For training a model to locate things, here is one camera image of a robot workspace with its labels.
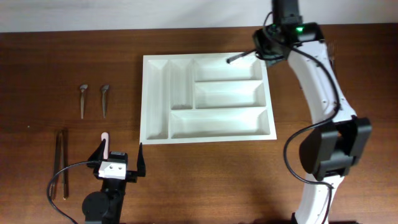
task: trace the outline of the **pink object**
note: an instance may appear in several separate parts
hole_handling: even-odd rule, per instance
[[[104,159],[108,159],[108,154],[109,154],[109,134],[108,133],[102,133],[101,134],[101,141],[106,139],[105,142],[105,148],[104,148]]]

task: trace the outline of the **tray compartment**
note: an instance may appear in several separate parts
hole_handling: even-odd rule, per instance
[[[167,139],[169,130],[168,60],[148,61],[146,139]]]
[[[195,81],[261,80],[261,62],[253,55],[237,59],[232,64],[226,58],[196,58],[194,60]]]
[[[170,107],[171,110],[193,108],[193,60],[170,61]]]
[[[195,98],[197,109],[266,105],[261,81],[196,83]]]
[[[172,139],[270,133],[265,108],[172,111],[170,117]]]

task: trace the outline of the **metal spoon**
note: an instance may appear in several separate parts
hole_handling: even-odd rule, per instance
[[[104,85],[101,88],[102,91],[102,114],[106,117],[106,91],[109,89],[109,85]]]
[[[88,88],[87,84],[80,86],[80,118],[83,119],[85,114],[85,90]]]

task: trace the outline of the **white wall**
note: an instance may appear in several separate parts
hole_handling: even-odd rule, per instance
[[[271,0],[0,0],[0,32],[259,26]],[[398,0],[300,0],[305,22],[398,22]]]

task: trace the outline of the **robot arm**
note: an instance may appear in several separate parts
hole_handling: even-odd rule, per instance
[[[272,14],[274,23],[264,23],[262,29],[255,31],[253,51],[262,60],[288,61],[302,86],[312,123],[319,124],[300,145],[300,161],[307,172],[305,180],[309,181],[292,223],[328,223],[329,197],[333,199],[344,176],[358,163],[371,125],[367,118],[357,118],[348,104],[328,61],[321,29],[316,23],[302,22],[297,0],[273,0]]]
[[[102,180],[99,192],[89,194],[81,207],[86,224],[119,223],[127,183],[136,183],[138,177],[146,176],[146,166],[139,146],[137,171],[127,170],[128,155],[125,152],[109,152],[109,134],[101,135],[101,144],[88,161],[99,163],[88,165],[94,176]]]

